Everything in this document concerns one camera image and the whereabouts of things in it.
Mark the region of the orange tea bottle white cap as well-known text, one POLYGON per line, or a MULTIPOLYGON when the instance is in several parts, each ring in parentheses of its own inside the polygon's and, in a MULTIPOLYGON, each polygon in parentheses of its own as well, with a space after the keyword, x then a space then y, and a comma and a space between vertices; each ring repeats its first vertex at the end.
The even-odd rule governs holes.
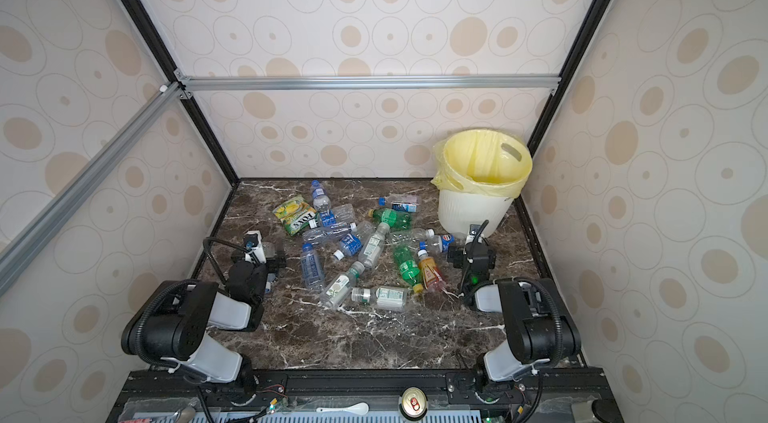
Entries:
POLYGON ((420 249, 417 255, 424 288, 429 292, 442 293, 446 283, 436 260, 426 249, 420 249))

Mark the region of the clear bottle white green label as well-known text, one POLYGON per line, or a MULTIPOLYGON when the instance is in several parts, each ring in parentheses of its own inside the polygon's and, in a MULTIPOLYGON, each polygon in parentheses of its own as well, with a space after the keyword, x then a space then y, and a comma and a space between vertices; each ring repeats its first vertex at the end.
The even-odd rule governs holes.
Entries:
POLYGON ((365 265, 356 261, 346 272, 339 274, 323 291, 321 295, 322 306, 328 309, 340 307, 351 294, 352 289, 356 286, 365 270, 365 265))

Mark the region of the clear bottle blue label small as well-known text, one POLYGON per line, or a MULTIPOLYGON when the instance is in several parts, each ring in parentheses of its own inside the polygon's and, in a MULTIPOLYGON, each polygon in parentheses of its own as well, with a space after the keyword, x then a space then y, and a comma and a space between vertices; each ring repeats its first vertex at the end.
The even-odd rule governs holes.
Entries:
POLYGON ((345 234, 339 241, 337 249, 333 252, 336 260, 357 255, 363 248, 363 243, 354 233, 345 234))

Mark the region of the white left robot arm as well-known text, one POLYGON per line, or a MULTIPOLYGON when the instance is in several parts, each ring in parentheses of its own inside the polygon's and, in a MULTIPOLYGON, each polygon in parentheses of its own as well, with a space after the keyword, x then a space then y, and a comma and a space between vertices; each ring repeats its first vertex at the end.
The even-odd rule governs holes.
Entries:
POLYGON ((151 294, 121 336, 124 353, 197 385, 220 384, 256 390, 249 357, 223 346, 208 330, 253 332, 265 299, 286 266, 284 244, 266 242, 252 230, 240 245, 216 237, 203 240, 203 254, 217 281, 167 280, 151 294))

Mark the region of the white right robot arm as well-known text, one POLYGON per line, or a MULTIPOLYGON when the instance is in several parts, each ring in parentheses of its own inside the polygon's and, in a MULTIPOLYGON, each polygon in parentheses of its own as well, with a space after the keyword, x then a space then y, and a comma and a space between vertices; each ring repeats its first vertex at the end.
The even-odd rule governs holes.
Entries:
POLYGON ((459 297, 472 310, 502 316, 505 340, 479 357, 475 386, 518 381, 581 351, 581 335, 550 278, 492 280, 496 252, 483 240, 450 244, 447 260, 462 271, 459 297))

